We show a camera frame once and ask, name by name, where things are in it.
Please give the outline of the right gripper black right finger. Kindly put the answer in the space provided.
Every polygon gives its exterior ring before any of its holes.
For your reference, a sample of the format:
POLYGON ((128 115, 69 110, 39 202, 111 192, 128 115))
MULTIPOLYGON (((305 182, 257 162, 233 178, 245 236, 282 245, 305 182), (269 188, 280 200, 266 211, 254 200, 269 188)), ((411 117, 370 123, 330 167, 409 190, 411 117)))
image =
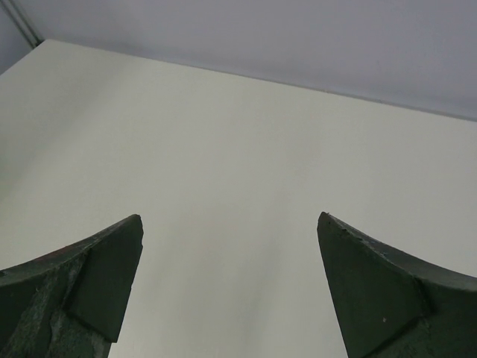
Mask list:
POLYGON ((475 357, 476 278, 321 213, 318 243, 349 357, 475 357))

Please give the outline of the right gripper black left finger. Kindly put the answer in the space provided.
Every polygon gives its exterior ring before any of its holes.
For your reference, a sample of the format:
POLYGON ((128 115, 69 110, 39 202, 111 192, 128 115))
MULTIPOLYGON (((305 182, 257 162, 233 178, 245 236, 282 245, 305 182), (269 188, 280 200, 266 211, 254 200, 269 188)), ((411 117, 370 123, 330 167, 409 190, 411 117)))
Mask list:
POLYGON ((142 254, 137 214, 1 270, 2 357, 107 357, 142 254))

